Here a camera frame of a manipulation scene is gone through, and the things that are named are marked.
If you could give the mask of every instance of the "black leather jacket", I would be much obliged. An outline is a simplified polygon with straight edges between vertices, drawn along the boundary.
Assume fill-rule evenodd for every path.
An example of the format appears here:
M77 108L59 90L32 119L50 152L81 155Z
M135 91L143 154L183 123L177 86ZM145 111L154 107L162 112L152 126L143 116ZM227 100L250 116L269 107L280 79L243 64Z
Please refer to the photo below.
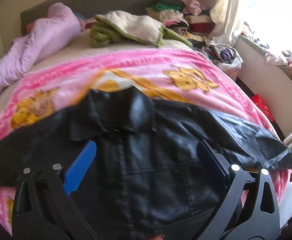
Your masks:
M292 152L266 129L200 106L152 100L132 87L91 90L78 105L0 141L0 186L25 167L67 170L88 139L97 155L71 198L101 239L190 239L220 196L196 152L200 139L243 169L292 168Z

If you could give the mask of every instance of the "blue textured pad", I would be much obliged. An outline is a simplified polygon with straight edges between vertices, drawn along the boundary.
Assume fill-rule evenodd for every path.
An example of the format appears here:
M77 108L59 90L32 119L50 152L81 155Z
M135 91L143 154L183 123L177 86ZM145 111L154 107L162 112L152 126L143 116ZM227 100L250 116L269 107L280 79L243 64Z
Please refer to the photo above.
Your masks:
M96 143L93 141L87 142L82 152L78 155L73 164L69 167L65 174L64 189L69 195L76 191L84 178L89 166L94 160L97 152Z

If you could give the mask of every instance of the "headboard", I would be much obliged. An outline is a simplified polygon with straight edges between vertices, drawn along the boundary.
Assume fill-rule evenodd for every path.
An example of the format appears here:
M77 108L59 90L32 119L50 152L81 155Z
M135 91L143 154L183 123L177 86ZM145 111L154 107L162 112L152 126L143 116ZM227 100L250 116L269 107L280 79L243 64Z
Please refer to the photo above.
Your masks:
M80 13L86 18L94 17L96 14L105 14L113 10L126 11L134 15L146 15L146 7L151 5L153 0L47 0L35 7L23 11L21 16L21 34L25 35L25 26L38 18L44 17L48 8L55 2L62 2Z

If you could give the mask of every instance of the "metal screw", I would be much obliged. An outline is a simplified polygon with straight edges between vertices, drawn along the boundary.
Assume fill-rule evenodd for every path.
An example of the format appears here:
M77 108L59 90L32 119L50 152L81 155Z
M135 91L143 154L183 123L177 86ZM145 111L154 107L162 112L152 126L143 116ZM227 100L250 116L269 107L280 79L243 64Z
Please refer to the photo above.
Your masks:
M232 164L232 165L231 165L231 169L232 169L233 171L239 171L239 170L240 170L240 167L239 167L237 164Z
M57 170L59 170L59 169L61 168L61 164L60 164L60 163L56 163L56 164L54 164L54 165L52 166L52 168L53 168L55 171L57 171Z
M23 170L23 174L28 174L30 172L30 168L25 168L24 170Z
M268 175L268 170L267 169L261 169L261 172L264 174L264 175Z

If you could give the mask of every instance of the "beige bed sheet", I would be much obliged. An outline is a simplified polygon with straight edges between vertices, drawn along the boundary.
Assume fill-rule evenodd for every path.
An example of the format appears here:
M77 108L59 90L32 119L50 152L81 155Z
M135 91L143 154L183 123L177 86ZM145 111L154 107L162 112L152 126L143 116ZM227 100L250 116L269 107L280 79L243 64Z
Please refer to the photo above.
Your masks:
M118 51L118 50L123 50L123 49L151 49L151 48L155 48L155 47L140 44L134 41L124 41L122 43L112 44L107 47L93 49L90 47L89 30L85 30L84 32L81 33L80 36L74 39L66 48L64 48L57 54L34 65L31 71L39 70L47 66L52 66L52 65L58 64L59 62L70 60L73 58L106 53L110 51ZM175 40L164 40L164 45L161 46L161 48L191 50L185 44L179 41L175 41ZM6 106L10 96L12 95L17 85L18 85L18 81L12 84L7 89L5 89L0 95L0 113Z

